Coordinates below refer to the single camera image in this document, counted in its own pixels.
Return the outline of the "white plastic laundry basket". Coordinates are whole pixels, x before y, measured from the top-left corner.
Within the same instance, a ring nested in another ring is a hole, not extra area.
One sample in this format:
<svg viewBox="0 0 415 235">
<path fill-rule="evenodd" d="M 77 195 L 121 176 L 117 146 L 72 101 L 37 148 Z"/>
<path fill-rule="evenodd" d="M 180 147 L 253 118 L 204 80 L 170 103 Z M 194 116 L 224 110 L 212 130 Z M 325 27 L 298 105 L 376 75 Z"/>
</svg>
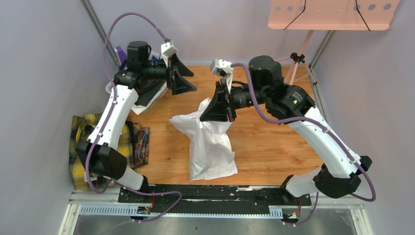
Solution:
<svg viewBox="0 0 415 235">
<path fill-rule="evenodd" d="M 120 46 L 114 48 L 119 63 L 127 59 L 127 54 Z M 149 56 L 149 62 L 155 62 L 157 64 L 164 65 L 164 61 L 161 58 L 161 54 L 158 52 L 151 52 Z M 105 87 L 108 94 L 111 94 L 112 86 L 108 83 Z M 149 81 L 143 91 L 139 92 L 138 99 L 131 108 L 131 110 L 139 115 L 141 113 L 148 112 L 166 93 L 168 92 L 167 84 L 162 80 Z"/>
</svg>

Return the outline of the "white long sleeve shirt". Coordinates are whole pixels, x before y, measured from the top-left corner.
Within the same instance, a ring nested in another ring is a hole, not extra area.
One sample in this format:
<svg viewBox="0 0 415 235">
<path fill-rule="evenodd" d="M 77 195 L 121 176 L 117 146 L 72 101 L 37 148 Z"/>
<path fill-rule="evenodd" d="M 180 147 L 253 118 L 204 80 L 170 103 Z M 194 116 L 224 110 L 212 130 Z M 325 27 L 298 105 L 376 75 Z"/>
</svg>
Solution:
<svg viewBox="0 0 415 235">
<path fill-rule="evenodd" d="M 198 110 L 176 115 L 169 122 L 190 139 L 189 179 L 213 180 L 238 174 L 235 152 L 227 135 L 231 122 L 200 121 L 210 98 L 204 99 Z"/>
</svg>

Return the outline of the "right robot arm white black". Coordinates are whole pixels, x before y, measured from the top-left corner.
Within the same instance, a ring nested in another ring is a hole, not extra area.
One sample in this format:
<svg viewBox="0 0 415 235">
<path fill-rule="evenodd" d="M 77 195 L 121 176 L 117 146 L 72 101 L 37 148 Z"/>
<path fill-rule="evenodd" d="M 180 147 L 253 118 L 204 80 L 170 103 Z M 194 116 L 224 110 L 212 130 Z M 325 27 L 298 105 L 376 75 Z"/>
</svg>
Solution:
<svg viewBox="0 0 415 235">
<path fill-rule="evenodd" d="M 233 122 L 236 110 L 253 106 L 266 122 L 288 125 L 302 136 L 323 164 L 311 172 L 289 175 L 284 180 L 279 197 L 285 204 L 317 192 L 335 199 L 355 196 L 361 179 L 369 178 L 371 158 L 356 154 L 340 140 L 302 87 L 284 82 L 278 61 L 261 55 L 242 65 L 246 83 L 233 79 L 235 67 L 235 63 L 222 59 L 212 61 L 210 70 L 220 80 L 200 121 Z"/>
</svg>

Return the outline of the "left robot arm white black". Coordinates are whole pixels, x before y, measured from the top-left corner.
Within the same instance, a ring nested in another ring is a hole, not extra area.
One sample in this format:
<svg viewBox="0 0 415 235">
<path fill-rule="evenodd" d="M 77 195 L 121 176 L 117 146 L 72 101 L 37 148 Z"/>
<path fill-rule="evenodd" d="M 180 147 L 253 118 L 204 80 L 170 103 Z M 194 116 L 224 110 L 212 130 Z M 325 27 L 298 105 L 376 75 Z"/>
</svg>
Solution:
<svg viewBox="0 0 415 235">
<path fill-rule="evenodd" d="M 97 126 L 85 141 L 76 144 L 75 151 L 89 184 L 92 175 L 103 177 L 131 189 L 136 201 L 145 202 L 150 196 L 150 189 L 145 186 L 147 178 L 131 169 L 117 150 L 127 116 L 149 81 L 163 81 L 173 95 L 195 92 L 197 88 L 186 80 L 194 73 L 180 61 L 170 39 L 161 45 L 161 63 L 150 60 L 151 47 L 144 41 L 130 42 L 126 54 L 110 79 L 112 91 Z"/>
</svg>

